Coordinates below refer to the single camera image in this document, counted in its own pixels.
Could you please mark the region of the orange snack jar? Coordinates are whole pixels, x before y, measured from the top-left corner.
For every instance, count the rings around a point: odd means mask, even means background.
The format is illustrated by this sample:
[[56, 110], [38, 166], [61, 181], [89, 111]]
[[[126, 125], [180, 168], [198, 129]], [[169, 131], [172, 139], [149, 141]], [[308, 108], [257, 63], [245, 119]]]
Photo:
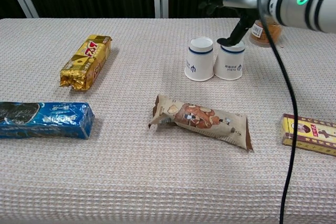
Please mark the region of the orange snack jar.
[[[269, 33], [274, 41], [274, 44], [276, 44], [280, 38], [282, 26], [271, 18], [266, 18], [266, 22], [268, 25]], [[270, 43], [260, 20], [256, 20], [252, 28], [250, 29], [249, 39], [254, 45], [257, 45], [259, 47], [270, 47]]]

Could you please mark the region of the beige woven tablecloth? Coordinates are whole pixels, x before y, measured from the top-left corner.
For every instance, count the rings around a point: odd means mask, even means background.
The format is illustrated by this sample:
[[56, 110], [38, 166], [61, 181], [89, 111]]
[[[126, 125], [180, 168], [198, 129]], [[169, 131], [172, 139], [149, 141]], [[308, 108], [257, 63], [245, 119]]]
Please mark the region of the beige woven tablecloth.
[[[245, 38], [243, 75], [194, 82], [188, 42], [228, 36], [235, 19], [0, 19], [0, 101], [88, 102], [90, 138], [0, 140], [0, 224], [278, 224], [292, 112], [269, 48]], [[112, 38], [87, 91], [60, 71], [90, 35]], [[245, 113], [253, 150], [174, 125], [152, 125], [163, 94]]]

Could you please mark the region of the white paper cup blue stripe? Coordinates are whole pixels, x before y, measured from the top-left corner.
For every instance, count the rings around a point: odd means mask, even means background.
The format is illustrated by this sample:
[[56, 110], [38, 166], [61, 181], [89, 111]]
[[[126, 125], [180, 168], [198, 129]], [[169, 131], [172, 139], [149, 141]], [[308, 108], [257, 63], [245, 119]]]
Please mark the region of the white paper cup blue stripe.
[[243, 74], [244, 53], [243, 41], [231, 47], [220, 45], [214, 65], [214, 75], [223, 80], [239, 79]]
[[184, 73], [193, 81], [207, 81], [214, 75], [213, 60], [213, 41], [208, 37], [193, 38], [188, 45]]

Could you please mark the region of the gold foil biscuit pack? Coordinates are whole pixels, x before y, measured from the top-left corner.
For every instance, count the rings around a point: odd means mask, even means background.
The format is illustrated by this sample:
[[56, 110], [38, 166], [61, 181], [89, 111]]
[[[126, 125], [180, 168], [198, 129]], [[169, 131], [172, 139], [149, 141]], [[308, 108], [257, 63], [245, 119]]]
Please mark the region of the gold foil biscuit pack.
[[90, 35], [60, 71], [60, 86], [87, 91], [110, 56], [112, 38]]

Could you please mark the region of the beige nut snack bag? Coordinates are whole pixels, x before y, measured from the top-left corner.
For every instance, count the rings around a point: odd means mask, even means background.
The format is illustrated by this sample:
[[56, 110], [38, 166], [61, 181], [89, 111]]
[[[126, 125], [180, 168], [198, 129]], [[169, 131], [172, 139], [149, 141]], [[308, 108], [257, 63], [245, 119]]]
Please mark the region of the beige nut snack bag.
[[236, 145], [253, 149], [247, 115], [210, 109], [186, 103], [159, 94], [152, 110], [153, 124], [174, 123], [190, 131]]

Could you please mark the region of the yellow red flat box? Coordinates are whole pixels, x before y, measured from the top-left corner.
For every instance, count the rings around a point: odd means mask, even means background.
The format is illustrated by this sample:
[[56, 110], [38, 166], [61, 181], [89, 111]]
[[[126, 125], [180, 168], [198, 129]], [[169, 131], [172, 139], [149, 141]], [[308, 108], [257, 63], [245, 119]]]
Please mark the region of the yellow red flat box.
[[[282, 117], [282, 143], [291, 146], [294, 131], [294, 116]], [[298, 117], [296, 147], [336, 157], [336, 123]]]

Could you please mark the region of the blue cookie pack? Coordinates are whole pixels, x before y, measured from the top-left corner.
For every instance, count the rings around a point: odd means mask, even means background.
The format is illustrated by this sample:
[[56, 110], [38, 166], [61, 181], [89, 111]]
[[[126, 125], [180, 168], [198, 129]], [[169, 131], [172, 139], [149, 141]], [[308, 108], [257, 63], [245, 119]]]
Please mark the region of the blue cookie pack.
[[95, 115], [82, 102], [0, 102], [0, 138], [88, 139]]

